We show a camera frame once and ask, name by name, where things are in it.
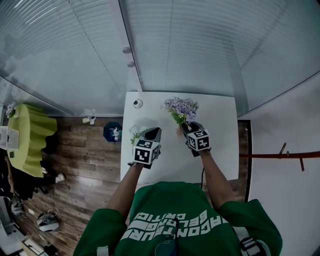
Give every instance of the white wall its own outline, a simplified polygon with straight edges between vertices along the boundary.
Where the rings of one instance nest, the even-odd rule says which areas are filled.
[[[254,154],[320,151],[320,74],[248,113]],[[283,239],[282,256],[309,256],[320,245],[320,158],[253,159],[249,199],[258,199]]]

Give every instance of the black cable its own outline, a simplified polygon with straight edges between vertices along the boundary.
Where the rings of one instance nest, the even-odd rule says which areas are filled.
[[[202,189],[202,185],[204,183],[204,172],[205,172],[205,168],[203,167],[202,174],[201,174],[201,189]]]

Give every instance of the shoulder strap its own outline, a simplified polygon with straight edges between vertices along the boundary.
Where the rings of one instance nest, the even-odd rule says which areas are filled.
[[[244,226],[232,227],[239,240],[242,256],[270,256],[268,246],[260,241],[250,237],[247,229]]]

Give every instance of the wooden floor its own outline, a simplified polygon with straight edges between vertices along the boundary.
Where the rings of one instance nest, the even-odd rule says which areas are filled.
[[[81,118],[57,118],[58,148],[51,156],[44,156],[66,180],[48,186],[49,194],[34,193],[24,201],[28,218],[16,218],[21,230],[41,246],[53,244],[59,255],[71,256],[95,210],[104,208],[120,181],[120,143],[109,143],[103,128],[110,121],[122,123],[122,118],[97,118],[94,125],[83,124]],[[238,123],[240,153],[248,153],[247,123]],[[248,162],[239,160],[239,179],[230,181],[237,201],[244,202],[247,186]],[[37,229],[37,217],[49,209],[57,210],[59,231],[44,233]]]

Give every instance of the red rod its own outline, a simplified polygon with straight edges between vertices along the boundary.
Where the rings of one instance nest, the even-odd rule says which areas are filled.
[[[303,159],[320,158],[320,151],[289,154],[239,154],[241,158]]]

